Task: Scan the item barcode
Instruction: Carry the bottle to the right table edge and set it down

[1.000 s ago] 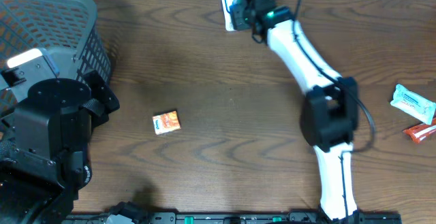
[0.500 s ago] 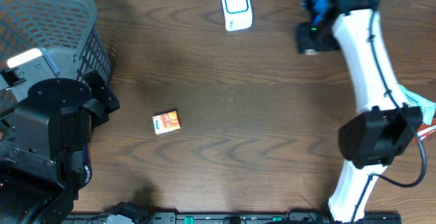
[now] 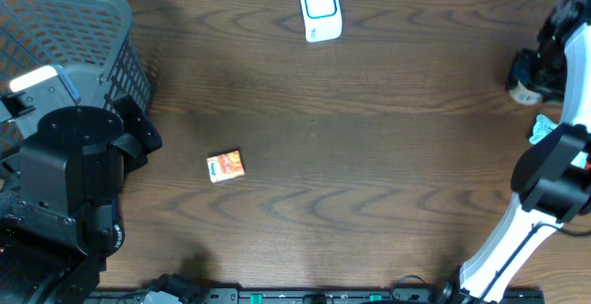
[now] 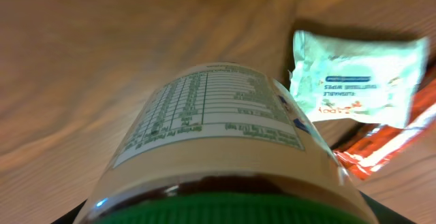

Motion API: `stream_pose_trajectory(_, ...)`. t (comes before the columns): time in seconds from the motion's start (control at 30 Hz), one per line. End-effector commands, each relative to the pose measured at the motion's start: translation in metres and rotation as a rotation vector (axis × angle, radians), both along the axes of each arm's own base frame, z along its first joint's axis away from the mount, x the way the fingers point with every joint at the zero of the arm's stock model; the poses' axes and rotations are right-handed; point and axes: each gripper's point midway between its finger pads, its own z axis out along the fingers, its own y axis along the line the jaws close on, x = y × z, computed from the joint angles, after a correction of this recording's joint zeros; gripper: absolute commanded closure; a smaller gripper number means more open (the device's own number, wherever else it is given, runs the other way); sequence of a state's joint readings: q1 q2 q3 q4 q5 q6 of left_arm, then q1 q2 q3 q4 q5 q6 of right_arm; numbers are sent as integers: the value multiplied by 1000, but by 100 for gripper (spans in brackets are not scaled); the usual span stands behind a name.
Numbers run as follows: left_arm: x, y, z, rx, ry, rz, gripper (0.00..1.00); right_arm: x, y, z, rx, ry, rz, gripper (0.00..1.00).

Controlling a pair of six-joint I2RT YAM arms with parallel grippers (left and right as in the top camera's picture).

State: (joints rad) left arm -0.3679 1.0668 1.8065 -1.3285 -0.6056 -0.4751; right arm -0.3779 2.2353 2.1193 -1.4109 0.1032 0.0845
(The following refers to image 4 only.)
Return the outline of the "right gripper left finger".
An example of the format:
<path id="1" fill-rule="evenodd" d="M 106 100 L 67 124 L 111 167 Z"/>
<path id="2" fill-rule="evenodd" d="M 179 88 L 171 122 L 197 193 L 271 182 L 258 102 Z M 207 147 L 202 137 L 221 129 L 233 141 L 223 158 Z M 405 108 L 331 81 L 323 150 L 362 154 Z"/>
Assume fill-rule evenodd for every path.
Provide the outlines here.
<path id="1" fill-rule="evenodd" d="M 58 218 L 51 224 L 72 224 L 85 203 L 86 201 L 83 201 L 81 204 L 79 204 L 74 209 L 70 210 L 68 213 L 64 214 L 62 217 Z"/>

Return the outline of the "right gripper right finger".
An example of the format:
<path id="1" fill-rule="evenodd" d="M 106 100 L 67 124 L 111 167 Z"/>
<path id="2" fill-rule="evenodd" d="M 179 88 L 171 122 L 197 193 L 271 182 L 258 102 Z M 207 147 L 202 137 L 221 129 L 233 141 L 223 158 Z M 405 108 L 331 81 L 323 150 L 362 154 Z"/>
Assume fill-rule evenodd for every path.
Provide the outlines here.
<path id="1" fill-rule="evenodd" d="M 364 194 L 362 191 L 360 192 L 360 194 L 364 198 L 368 206 L 371 208 L 380 224 L 416 224 L 410 219 L 404 217 L 403 215 L 377 202 L 373 198 Z"/>

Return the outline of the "red orange snack bag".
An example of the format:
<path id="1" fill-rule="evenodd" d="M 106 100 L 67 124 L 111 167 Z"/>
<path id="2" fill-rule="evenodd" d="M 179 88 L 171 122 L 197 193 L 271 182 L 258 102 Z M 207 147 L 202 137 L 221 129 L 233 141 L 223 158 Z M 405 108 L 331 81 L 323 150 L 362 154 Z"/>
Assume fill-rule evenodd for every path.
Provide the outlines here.
<path id="1" fill-rule="evenodd" d="M 369 125 L 343 146 L 334 149 L 342 165 L 356 178 L 367 179 L 394 156 L 435 128 L 435 81 L 416 93 L 409 124 L 398 129 Z"/>

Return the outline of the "white wet wipes pack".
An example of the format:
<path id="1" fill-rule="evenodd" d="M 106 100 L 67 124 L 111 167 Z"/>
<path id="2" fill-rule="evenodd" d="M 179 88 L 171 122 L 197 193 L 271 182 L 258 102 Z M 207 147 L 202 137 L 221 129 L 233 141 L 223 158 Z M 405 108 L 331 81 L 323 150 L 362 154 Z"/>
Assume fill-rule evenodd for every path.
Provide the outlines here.
<path id="1" fill-rule="evenodd" d="M 429 39 L 366 42 L 296 31 L 290 95 L 315 121 L 350 118 L 404 128 Z"/>

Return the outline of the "green lid jar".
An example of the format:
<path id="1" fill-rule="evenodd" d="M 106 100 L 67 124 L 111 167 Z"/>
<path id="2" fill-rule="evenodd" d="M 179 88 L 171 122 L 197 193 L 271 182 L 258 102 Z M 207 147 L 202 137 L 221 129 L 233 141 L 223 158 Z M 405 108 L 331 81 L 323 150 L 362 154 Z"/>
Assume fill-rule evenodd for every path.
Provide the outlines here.
<path id="1" fill-rule="evenodd" d="M 376 223 L 273 78 L 209 63 L 157 89 L 77 223 Z"/>

